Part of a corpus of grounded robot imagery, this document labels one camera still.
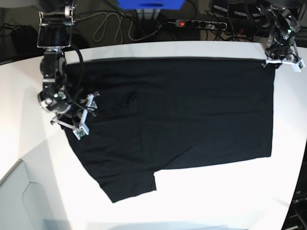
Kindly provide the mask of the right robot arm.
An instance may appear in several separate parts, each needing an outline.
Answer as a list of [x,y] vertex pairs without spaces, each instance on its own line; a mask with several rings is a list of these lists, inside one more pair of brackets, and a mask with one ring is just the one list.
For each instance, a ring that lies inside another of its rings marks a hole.
[[[43,110],[55,116],[51,124],[69,128],[81,138],[89,134],[86,125],[88,114],[94,115],[97,109],[97,92],[80,98],[83,89],[84,61],[80,50],[71,42],[75,24],[73,0],[51,0],[40,2],[39,32],[37,47],[44,49],[40,71],[43,76],[42,91],[38,94],[38,103]],[[64,50],[72,48],[80,61],[79,77],[76,82],[69,82],[66,73],[67,61]]]

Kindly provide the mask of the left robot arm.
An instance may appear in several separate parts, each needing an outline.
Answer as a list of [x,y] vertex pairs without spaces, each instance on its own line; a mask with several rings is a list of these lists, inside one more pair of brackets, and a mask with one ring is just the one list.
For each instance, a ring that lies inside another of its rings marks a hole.
[[267,57],[264,66],[287,64],[295,72],[305,66],[295,41],[300,31],[298,8],[303,4],[303,0],[264,0],[260,4],[259,11],[269,21],[268,41],[263,45]]

